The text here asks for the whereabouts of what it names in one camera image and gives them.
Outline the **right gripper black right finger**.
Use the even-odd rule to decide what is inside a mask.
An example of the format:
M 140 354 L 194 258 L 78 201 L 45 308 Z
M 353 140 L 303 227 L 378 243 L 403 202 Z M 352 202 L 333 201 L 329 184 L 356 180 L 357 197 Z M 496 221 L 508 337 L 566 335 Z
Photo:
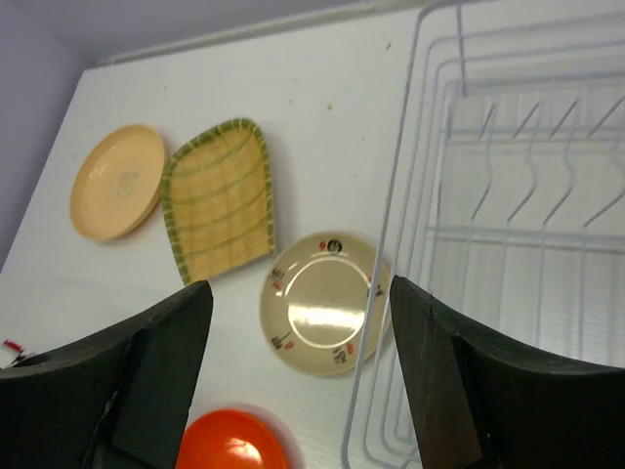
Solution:
M 426 468 L 620 468 L 624 371 L 526 345 L 405 277 L 392 323 Z

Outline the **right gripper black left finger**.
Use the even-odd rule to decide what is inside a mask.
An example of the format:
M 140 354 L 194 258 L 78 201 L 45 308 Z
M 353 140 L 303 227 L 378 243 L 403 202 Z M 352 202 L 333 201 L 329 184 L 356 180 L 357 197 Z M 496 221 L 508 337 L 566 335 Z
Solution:
M 2 369 L 2 467 L 175 467 L 213 305 L 198 281 Z

